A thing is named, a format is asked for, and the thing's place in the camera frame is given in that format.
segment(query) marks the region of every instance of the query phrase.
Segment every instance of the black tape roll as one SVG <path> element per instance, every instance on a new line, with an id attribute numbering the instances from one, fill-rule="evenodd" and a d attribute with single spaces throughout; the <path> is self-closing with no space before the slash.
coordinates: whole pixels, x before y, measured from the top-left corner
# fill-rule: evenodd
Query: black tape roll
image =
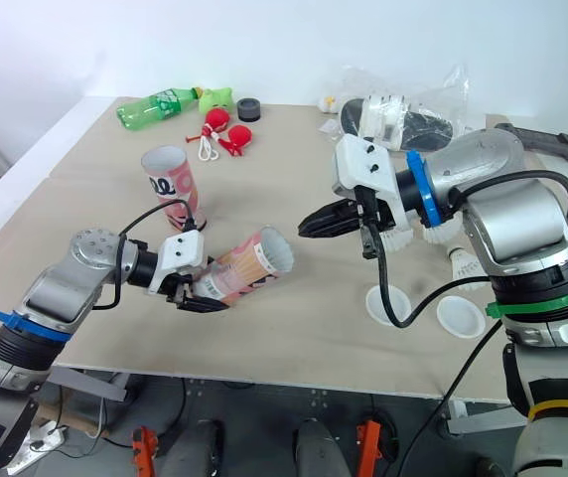
<path id="1" fill-rule="evenodd" d="M 254 97 L 245 97 L 238 101 L 237 117 L 244 122 L 257 121 L 260 118 L 260 101 Z"/>

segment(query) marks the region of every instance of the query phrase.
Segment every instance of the green plastic bottle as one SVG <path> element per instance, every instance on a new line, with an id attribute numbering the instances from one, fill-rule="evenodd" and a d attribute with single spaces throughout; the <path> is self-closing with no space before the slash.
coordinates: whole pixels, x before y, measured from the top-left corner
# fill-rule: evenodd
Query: green plastic bottle
<path id="1" fill-rule="evenodd" d="M 180 114 L 196 101 L 203 91 L 199 87 L 191 89 L 165 89 L 139 101 L 122 104 L 116 115 L 127 129 L 138 130 L 156 121 Z"/>

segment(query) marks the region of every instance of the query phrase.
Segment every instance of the metal frame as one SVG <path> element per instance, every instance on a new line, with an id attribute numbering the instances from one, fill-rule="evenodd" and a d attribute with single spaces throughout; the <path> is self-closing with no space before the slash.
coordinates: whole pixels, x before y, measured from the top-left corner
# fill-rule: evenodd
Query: metal frame
<path id="1" fill-rule="evenodd" d="M 463 400 L 450 399 L 449 412 L 450 418 L 446 419 L 446 424 L 448 431 L 453 435 L 509 429 L 527 424 L 526 417 L 521 415 L 513 407 L 503 407 L 501 409 L 469 415 L 467 406 Z"/>
<path id="2" fill-rule="evenodd" d="M 82 393 L 88 393 L 109 400 L 124 401 L 127 395 L 128 373 L 117 373 L 109 383 L 88 376 L 79 371 L 60 366 L 53 366 L 48 381 Z"/>

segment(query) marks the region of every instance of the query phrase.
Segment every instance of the red toy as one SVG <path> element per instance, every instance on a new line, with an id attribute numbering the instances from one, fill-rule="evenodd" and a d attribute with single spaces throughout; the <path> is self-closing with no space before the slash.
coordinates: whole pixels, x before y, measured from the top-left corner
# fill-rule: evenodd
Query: red toy
<path id="1" fill-rule="evenodd" d="M 217 143 L 226 149 L 231 156 L 241 156 L 242 147 L 250 144 L 252 137 L 253 135 L 248 127 L 238 124 L 229 129 L 228 141 L 219 139 Z"/>
<path id="2" fill-rule="evenodd" d="M 226 126 L 228 125 L 229 120 L 230 117 L 228 115 L 228 112 L 226 112 L 226 109 L 215 107 L 205 116 L 205 125 L 203 126 L 203 129 L 201 129 L 201 135 L 186 137 L 185 140 L 187 142 L 192 142 L 196 139 L 200 139 L 202 136 L 211 137 L 212 133 L 214 132 L 224 131 L 226 129 Z"/>

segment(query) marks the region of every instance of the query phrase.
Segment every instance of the yellow ring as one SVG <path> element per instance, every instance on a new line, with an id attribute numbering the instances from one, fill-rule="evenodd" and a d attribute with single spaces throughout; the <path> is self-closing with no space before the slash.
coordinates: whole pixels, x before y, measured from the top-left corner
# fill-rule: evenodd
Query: yellow ring
<path id="1" fill-rule="evenodd" d="M 558 407 L 566 407 L 568 408 L 568 399 L 553 399 L 553 400 L 546 400 L 541 402 L 540 404 L 536 404 L 529 410 L 528 419 L 529 421 L 533 421 L 539 412 L 548 409 L 555 409 Z"/>

